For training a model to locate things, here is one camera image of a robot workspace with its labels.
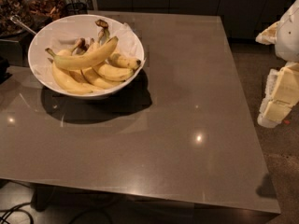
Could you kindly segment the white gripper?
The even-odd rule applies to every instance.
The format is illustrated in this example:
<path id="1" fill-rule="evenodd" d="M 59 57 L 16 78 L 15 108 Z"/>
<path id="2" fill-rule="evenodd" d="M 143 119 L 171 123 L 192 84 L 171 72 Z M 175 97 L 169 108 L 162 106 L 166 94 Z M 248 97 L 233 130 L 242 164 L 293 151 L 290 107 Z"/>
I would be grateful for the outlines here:
<path id="1" fill-rule="evenodd" d="M 255 41 L 264 45 L 276 43 L 276 55 L 287 61 L 279 71 L 270 70 L 257 118 L 259 125 L 275 128 L 299 103 L 299 0 L 295 0 L 279 22 L 260 32 Z"/>

